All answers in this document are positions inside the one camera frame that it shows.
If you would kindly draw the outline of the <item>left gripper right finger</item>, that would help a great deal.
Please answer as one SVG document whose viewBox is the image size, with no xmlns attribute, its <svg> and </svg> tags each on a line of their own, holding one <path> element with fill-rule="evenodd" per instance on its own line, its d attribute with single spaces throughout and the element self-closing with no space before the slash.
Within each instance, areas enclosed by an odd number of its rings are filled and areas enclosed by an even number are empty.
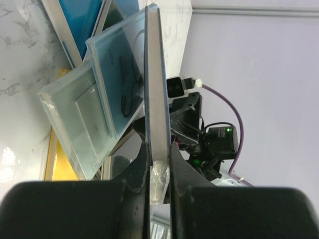
<svg viewBox="0 0 319 239">
<path fill-rule="evenodd" d="M 217 187 L 171 146 L 170 213 L 174 239 L 316 239 L 319 220 L 294 188 Z"/>
</svg>

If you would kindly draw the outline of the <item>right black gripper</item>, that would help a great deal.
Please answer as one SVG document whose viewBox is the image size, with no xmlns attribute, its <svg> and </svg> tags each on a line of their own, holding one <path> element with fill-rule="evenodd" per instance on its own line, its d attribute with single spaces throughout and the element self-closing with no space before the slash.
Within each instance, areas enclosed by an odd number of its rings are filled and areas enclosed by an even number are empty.
<svg viewBox="0 0 319 239">
<path fill-rule="evenodd" d="M 201 150 L 203 140 L 203 131 L 199 126 L 201 106 L 202 97 L 199 92 L 174 99 L 169 105 L 171 141 L 177 142 L 181 150 Z"/>
</svg>

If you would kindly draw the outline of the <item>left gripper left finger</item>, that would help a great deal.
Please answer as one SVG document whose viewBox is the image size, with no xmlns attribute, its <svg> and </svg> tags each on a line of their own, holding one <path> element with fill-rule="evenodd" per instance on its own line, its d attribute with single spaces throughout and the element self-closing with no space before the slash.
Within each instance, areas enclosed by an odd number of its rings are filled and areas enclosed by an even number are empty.
<svg viewBox="0 0 319 239">
<path fill-rule="evenodd" d="M 106 181 L 24 182 L 0 206 L 3 239 L 148 239 L 150 153 Z"/>
</svg>

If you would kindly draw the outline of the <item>dark blue Wuthering Heights book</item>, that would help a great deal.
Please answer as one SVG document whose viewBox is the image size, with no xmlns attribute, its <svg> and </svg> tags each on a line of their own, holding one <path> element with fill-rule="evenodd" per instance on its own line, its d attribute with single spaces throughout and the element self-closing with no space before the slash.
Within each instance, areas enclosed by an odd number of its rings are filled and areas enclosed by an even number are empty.
<svg viewBox="0 0 319 239">
<path fill-rule="evenodd" d="M 145 124 L 153 162 L 168 163 L 170 120 L 162 43 L 160 8 L 145 7 Z"/>
</svg>

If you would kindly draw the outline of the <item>light blue cat book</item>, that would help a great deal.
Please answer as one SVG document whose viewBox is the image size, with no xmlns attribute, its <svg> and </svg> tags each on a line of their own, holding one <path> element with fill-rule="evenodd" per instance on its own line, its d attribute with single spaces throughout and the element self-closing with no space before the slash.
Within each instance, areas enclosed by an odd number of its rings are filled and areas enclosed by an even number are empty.
<svg viewBox="0 0 319 239">
<path fill-rule="evenodd" d="M 143 100 L 145 10 L 86 41 L 110 134 L 120 137 Z"/>
</svg>

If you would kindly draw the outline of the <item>pale green book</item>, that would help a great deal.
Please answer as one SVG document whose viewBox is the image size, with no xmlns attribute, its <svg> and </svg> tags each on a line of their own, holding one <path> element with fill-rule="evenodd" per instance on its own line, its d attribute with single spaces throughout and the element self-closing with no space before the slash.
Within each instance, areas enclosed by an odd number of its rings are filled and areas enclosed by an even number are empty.
<svg viewBox="0 0 319 239">
<path fill-rule="evenodd" d="M 37 93 L 79 180 L 91 180 L 120 137 L 110 134 L 91 63 Z"/>
</svg>

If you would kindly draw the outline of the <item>dark green book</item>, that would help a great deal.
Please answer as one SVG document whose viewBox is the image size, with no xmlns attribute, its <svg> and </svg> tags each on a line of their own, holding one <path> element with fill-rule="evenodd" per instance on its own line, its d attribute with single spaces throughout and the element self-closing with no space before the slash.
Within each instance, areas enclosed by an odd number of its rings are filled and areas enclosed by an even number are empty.
<svg viewBox="0 0 319 239">
<path fill-rule="evenodd" d="M 103 0 L 98 11 L 97 18 L 89 37 L 93 37 L 108 27 L 123 20 L 123 14 L 121 13 L 115 0 Z"/>
</svg>

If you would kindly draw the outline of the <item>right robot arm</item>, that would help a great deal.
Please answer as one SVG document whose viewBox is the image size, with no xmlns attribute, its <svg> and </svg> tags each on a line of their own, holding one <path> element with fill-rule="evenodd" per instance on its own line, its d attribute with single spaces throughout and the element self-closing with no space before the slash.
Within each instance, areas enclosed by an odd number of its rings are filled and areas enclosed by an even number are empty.
<svg viewBox="0 0 319 239">
<path fill-rule="evenodd" d="M 205 124 L 201 115 L 202 96 L 199 92 L 172 100 L 169 106 L 172 140 L 181 151 L 189 154 L 187 162 L 208 181 L 222 178 L 221 163 L 235 162 L 241 153 L 244 127 L 237 109 L 228 99 L 219 96 L 237 117 L 240 136 L 236 126 L 229 122 Z"/>
</svg>

